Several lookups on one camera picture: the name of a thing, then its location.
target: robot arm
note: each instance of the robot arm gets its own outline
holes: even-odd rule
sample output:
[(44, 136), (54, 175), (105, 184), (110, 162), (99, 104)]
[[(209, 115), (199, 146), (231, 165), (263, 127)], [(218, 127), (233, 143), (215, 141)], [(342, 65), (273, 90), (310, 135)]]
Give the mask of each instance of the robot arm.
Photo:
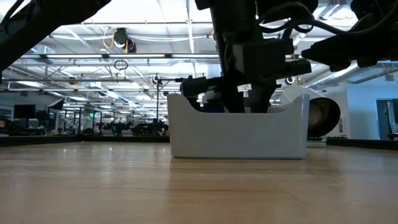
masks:
[[(17, 0), (0, 25), (0, 71), (56, 28), (88, 19), (110, 0), (32, 0), (11, 17), (22, 2)], [(357, 60), (360, 67), (374, 65), (378, 60), (395, 60), (397, 2), (353, 0), (351, 8), (359, 22), (351, 30), (342, 31), (314, 19), (312, 13), (318, 0), (196, 0), (199, 9), (210, 8), (223, 76), (185, 80), (182, 92), (187, 96), (197, 95), (212, 88), (221, 93), (221, 100), (230, 112), (243, 113), (243, 95), (238, 93), (237, 86), (251, 84), (252, 113), (266, 113), (277, 79), (311, 72), (306, 59), (325, 63), (332, 71), (347, 68), (352, 60)], [(260, 26), (288, 18), (281, 27)], [(307, 33), (313, 27), (336, 35), (303, 51), (303, 58), (286, 62), (285, 56), (294, 54), (292, 31)], [(281, 38), (263, 38), (263, 33), (282, 31)], [(120, 44), (127, 41), (126, 46), (132, 47), (127, 51), (133, 52), (134, 44), (128, 44), (125, 35), (120, 37)]]
[(94, 16), (111, 0), (17, 0), (0, 24), (0, 71), (3, 71), (55, 29)]

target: exposed ductwork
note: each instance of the exposed ductwork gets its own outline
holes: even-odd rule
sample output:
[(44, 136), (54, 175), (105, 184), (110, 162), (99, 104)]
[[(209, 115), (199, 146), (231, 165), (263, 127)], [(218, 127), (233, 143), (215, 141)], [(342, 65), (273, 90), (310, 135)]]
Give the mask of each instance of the exposed ductwork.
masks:
[(350, 67), (339, 72), (326, 72), (322, 77), (312, 80), (309, 84), (305, 85), (306, 88), (316, 88), (317, 86), (337, 85), (340, 82), (358, 75), (365, 68), (359, 68), (356, 63)]
[[(397, 71), (395, 63), (379, 62), (374, 67), (391, 68), (391, 70), (390, 71), (385, 70), (376, 75), (372, 75), (371, 77), (373, 77), (373, 78), (381, 77), (381, 76), (387, 75), (388, 73)], [(342, 71), (335, 72), (335, 73), (327, 72), (322, 77), (312, 80), (308, 85), (305, 85), (305, 87), (306, 88), (316, 88), (317, 86), (337, 85), (337, 84), (341, 83), (342, 81), (345, 81), (349, 78), (359, 75), (360, 73), (363, 73), (364, 71), (371, 70), (374, 67), (359, 68), (356, 63), (353, 63), (350, 67), (348, 67)]]

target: ceiling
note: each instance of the ceiling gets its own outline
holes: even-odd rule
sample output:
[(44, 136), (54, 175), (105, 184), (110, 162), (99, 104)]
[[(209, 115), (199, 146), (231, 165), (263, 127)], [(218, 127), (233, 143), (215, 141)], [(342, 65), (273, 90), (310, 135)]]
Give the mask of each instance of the ceiling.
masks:
[[(320, 6), (314, 12), (319, 16), (325, 12), (329, 1), (320, 1)], [(14, 0), (0, 1), (0, 17), (3, 17)], [(348, 5), (343, 6), (336, 14), (328, 17), (329, 25), (348, 30), (357, 21)], [(211, 38), (213, 26), (209, 10), (199, 11), (195, 0), (112, 0), (96, 15), (81, 24), (60, 27), (45, 38), (34, 48), (43, 53), (44, 46), (52, 49), (56, 54), (70, 54), (70, 58), (51, 59), (51, 64), (33, 59), (20, 59), (6, 70), (5, 78), (31, 78), (34, 80), (49, 78), (64, 80), (64, 82), (44, 83), (53, 89), (154, 89), (152, 79), (155, 74), (161, 78), (179, 78), (193, 75), (202, 77), (219, 71), (218, 60), (213, 58), (197, 60), (186, 58), (173, 60), (169, 58), (127, 59), (129, 68), (116, 70), (114, 63), (117, 59), (82, 59), (74, 58), (75, 54), (124, 54), (123, 50), (113, 46), (110, 38), (117, 27), (127, 28), (127, 33), (137, 45), (139, 54), (217, 54), (216, 44)], [(297, 46), (296, 54), (309, 48), (316, 41), (331, 37), (331, 33), (314, 28), (307, 35), (293, 33)], [(69, 78), (95, 79), (97, 82), (79, 82), (71, 85)], [(13, 83), (13, 88), (27, 88), (20, 83)], [(163, 90), (178, 91), (179, 83), (170, 82)], [(64, 96), (69, 92), (58, 91)], [(130, 103), (154, 102), (155, 93), (118, 92), (120, 98)], [(92, 102), (108, 101), (107, 96), (80, 94)]]

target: cylindrical object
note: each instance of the cylindrical object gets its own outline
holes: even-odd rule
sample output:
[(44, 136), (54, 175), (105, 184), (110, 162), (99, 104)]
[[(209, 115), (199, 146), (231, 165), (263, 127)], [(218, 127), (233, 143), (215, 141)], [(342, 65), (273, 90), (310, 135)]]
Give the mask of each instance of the cylindrical object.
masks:
[(320, 137), (332, 131), (340, 120), (340, 107), (329, 98), (310, 88), (292, 85), (280, 96), (283, 105), (291, 103), (300, 95), (310, 95), (310, 114), (308, 119), (308, 136)]

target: wall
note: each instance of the wall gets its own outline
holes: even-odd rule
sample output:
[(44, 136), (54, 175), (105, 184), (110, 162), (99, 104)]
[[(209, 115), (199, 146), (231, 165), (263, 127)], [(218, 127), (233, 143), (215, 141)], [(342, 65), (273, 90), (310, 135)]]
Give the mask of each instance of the wall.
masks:
[(328, 134), (328, 137), (347, 137), (351, 138), (350, 125), (349, 125), (349, 109), (348, 109), (348, 97), (347, 97), (347, 84), (342, 83), (338, 87), (332, 87), (326, 89), (326, 97), (336, 101), (340, 107), (341, 116), (343, 122), (343, 133), (339, 132), (338, 125)]
[(35, 92), (29, 92), (28, 97), (21, 96), (19, 93), (0, 93), (0, 107), (11, 110), (12, 114), (14, 114), (14, 105), (35, 104), (36, 110), (44, 110), (58, 99), (54, 96), (39, 95)]
[(398, 99), (398, 83), (384, 77), (348, 86), (349, 121), (352, 139), (380, 139), (376, 100)]

